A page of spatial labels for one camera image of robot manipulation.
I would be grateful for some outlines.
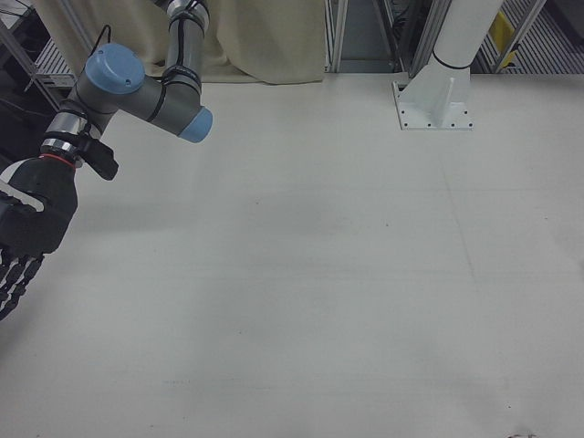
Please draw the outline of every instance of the white floor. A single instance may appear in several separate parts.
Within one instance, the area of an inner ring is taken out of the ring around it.
[[[205,85],[202,145],[117,116],[0,326],[0,436],[582,436],[584,78],[474,77],[472,132],[390,81]]]

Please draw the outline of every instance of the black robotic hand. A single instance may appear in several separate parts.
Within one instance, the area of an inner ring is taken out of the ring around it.
[[[0,183],[0,320],[18,304],[45,254],[61,243],[77,210],[75,165],[44,154]]]

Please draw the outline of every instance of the yellow object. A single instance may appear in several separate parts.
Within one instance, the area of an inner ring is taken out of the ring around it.
[[[507,47],[507,44],[511,40],[511,36],[515,32],[513,25],[509,21],[509,19],[503,14],[503,12],[499,11],[495,17],[495,21],[491,25],[489,29],[489,35],[493,38],[495,42],[496,48],[499,50],[499,53],[502,53]],[[509,55],[503,62],[503,68],[507,67],[513,58],[515,57],[516,49],[511,50]]]

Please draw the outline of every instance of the blue joint cap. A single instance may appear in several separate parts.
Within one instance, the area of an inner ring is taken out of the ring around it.
[[[184,130],[179,134],[179,137],[193,143],[202,141],[213,126],[213,113],[205,107],[191,120]]]
[[[98,48],[85,63],[85,74],[93,85],[111,94],[130,94],[144,83],[146,73],[136,54],[121,44]]]

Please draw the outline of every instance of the metal frame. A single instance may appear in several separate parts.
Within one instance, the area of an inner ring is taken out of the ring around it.
[[[406,15],[406,26],[401,33],[400,42],[397,47],[395,57],[401,61],[404,71],[410,71],[413,56],[410,53],[410,43],[412,42],[413,30],[416,26],[416,17],[420,14],[423,0],[411,0]]]
[[[343,51],[343,38],[345,36],[345,23],[347,22],[347,12],[349,10],[349,0],[339,0],[337,9],[337,24],[335,25],[335,37],[333,41],[331,71],[339,73],[340,59]]]
[[[58,110],[58,103],[63,98],[60,96],[58,91],[46,87],[45,84],[39,80],[39,78],[37,78],[37,66],[35,66],[33,60],[28,56],[20,44],[18,44],[16,38],[12,35],[2,20],[0,20],[0,39],[8,51],[15,58],[16,62],[20,64],[20,67],[22,67],[27,75],[31,78],[32,83],[36,85],[38,90],[45,97],[51,107],[53,107],[54,110]]]
[[[77,34],[79,41],[83,43],[83,45],[85,46],[89,53],[91,51],[91,48],[93,47],[94,41],[89,36],[89,33],[79,20],[77,14],[75,14],[75,10],[71,3],[69,2],[69,0],[60,0],[59,3],[63,6],[65,15],[67,16],[67,19],[73,26],[73,30]]]
[[[496,60],[495,64],[491,68],[493,73],[499,73],[503,69],[503,64],[505,60],[509,56],[513,50],[516,49],[517,45],[521,42],[524,38],[526,33],[529,31],[533,23],[536,21],[539,12],[546,4],[546,0],[533,0],[531,5],[529,6],[528,11],[526,14],[521,18],[521,21],[517,25],[515,32],[511,36],[511,39],[507,43],[503,52],[499,55],[499,58]]]
[[[430,60],[430,55],[434,44],[436,44],[436,39],[442,28],[444,18],[448,13],[448,8],[452,0],[433,0],[428,18],[426,19],[426,24],[423,27],[422,36],[420,37],[420,43],[416,49],[416,53],[413,56],[412,64],[408,74],[410,78],[413,78],[420,70],[428,64]]]

